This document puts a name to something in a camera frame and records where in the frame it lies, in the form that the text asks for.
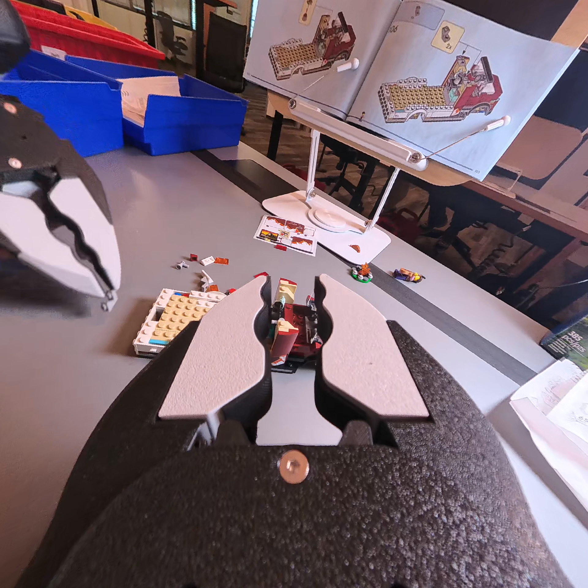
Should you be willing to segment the wooden side desk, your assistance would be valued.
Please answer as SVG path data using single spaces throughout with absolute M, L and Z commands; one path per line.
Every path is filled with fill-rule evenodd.
M 462 201 L 481 195 L 587 243 L 587 143 L 541 180 L 497 166 L 483 181 L 432 189 Z

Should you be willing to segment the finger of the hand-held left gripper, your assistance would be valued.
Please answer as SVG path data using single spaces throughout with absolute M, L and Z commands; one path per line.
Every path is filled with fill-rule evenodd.
M 94 273 L 51 233 L 44 213 L 32 200 L 1 194 L 1 237 L 22 263 L 72 290 L 98 298 L 105 295 Z
M 74 222 L 75 228 L 81 233 L 82 245 L 86 251 L 96 255 L 97 262 L 92 280 L 86 276 L 90 273 L 88 269 L 74 270 L 75 257 L 72 253 L 66 255 L 61 263 L 54 262 L 46 269 L 46 273 L 71 289 L 97 295 L 97 289 L 91 282 L 98 283 L 100 269 L 105 275 L 101 280 L 108 287 L 104 290 L 105 295 L 117 295 L 121 285 L 121 260 L 115 230 L 82 180 L 60 180 L 51 189 L 49 200 L 58 212 Z

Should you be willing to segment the grey desk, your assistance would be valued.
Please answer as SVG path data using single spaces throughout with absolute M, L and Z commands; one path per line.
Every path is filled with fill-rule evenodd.
M 415 248 L 393 239 L 375 259 L 392 271 L 422 271 L 412 287 L 513 360 L 495 368 L 319 247 L 316 256 L 279 252 L 253 239 L 261 205 L 197 156 L 150 157 L 132 148 L 89 158 L 112 210 L 122 283 L 112 312 L 99 301 L 15 272 L 1 286 L 1 587 L 13 587 L 31 560 L 77 457 L 114 398 L 146 364 L 132 341 L 162 288 L 190 290 L 196 269 L 182 257 L 220 256 L 207 269 L 222 291 L 268 272 L 298 283 L 297 300 L 326 273 L 397 320 L 476 402 L 500 433 L 541 533 L 575 587 L 587 587 L 587 512 L 550 470 L 512 410 L 520 380 L 552 358 L 545 328 Z

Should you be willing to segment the black office chair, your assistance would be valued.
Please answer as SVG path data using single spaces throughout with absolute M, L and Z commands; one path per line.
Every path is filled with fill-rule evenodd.
M 202 79 L 224 91 L 242 93 L 246 40 L 245 25 L 211 13 Z

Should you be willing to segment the brick instruction booklet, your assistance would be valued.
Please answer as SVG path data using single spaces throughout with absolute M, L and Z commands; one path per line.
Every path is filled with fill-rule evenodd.
M 482 180 L 579 50 L 447 1 L 259 1 L 245 78 Z

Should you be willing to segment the tan white red brick vehicle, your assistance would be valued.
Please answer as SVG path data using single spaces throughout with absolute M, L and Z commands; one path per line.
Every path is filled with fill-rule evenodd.
M 296 304 L 297 287 L 296 282 L 283 277 L 279 279 L 274 302 L 282 300 L 285 303 L 285 317 L 274 322 L 269 319 L 266 345 L 272 371 L 278 373 L 295 373 L 299 367 L 315 361 L 323 346 L 318 334 L 315 299 L 307 296 L 304 305 Z M 226 297 L 226 293 L 221 292 L 161 290 L 133 341 L 136 356 L 153 359 L 190 322 L 201 321 Z

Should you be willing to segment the white booklet stand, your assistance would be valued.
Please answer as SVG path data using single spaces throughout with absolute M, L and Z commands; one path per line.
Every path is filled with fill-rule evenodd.
M 291 114 L 312 129 L 306 192 L 276 196 L 263 203 L 272 213 L 285 213 L 317 229 L 318 243 L 349 261 L 357 244 L 371 261 L 390 242 L 371 234 L 399 172 L 424 172 L 439 153 L 472 136 L 511 123 L 510 114 L 495 117 L 502 84 L 485 56 L 473 61 L 457 55 L 444 80 L 430 85 L 422 59 L 406 51 L 379 52 L 371 62 L 343 50 L 331 57 L 312 45 L 281 43 L 269 48 L 275 80 L 263 79 L 269 89 L 292 93 Z M 361 223 L 350 213 L 316 195 L 315 172 L 320 135 L 333 138 L 377 159 L 392 163 L 383 199 L 372 220 Z

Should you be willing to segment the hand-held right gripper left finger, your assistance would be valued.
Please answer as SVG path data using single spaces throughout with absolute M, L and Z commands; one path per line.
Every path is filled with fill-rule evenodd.
M 159 409 L 160 419 L 201 419 L 212 439 L 223 422 L 239 422 L 255 443 L 258 423 L 272 402 L 266 346 L 270 294 L 270 277 L 256 277 L 199 322 Z

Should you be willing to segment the white paper bag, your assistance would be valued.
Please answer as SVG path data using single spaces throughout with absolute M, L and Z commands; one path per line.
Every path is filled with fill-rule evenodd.
M 520 386 L 510 405 L 549 466 L 587 510 L 587 371 L 559 359 Z

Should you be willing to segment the printed sticker sheet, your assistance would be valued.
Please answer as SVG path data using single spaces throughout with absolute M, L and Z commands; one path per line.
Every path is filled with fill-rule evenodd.
M 273 215 L 264 215 L 254 233 L 254 239 L 273 246 L 285 245 L 288 250 L 315 256 L 318 246 L 316 231 L 314 226 Z

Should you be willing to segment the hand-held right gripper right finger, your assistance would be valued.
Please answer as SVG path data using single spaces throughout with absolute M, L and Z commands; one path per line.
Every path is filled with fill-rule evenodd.
M 430 413 L 384 315 L 327 274 L 315 278 L 318 334 L 315 405 L 343 431 L 366 424 L 374 442 L 393 442 L 389 422 L 426 422 Z

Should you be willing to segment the red plastic storage bin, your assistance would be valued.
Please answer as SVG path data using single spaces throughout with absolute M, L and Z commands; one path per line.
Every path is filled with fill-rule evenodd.
M 164 53 L 133 36 L 67 15 L 12 1 L 34 50 L 158 69 Z

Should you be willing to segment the yellow plastic storage bin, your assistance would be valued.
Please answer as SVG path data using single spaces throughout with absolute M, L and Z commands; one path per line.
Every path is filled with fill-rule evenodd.
M 86 23 L 89 24 L 93 24 L 93 25 L 97 25 L 97 26 L 101 26 L 103 28 L 107 28 L 110 29 L 112 31 L 117 31 L 118 29 L 116 29 L 113 25 L 109 24 L 108 22 L 96 17 L 94 14 L 92 13 L 88 13 L 82 10 L 79 10 L 77 8 L 68 6 L 68 5 L 63 5 L 65 13 L 71 17 L 71 18 L 75 18 L 77 20 L 80 21 L 84 21 Z

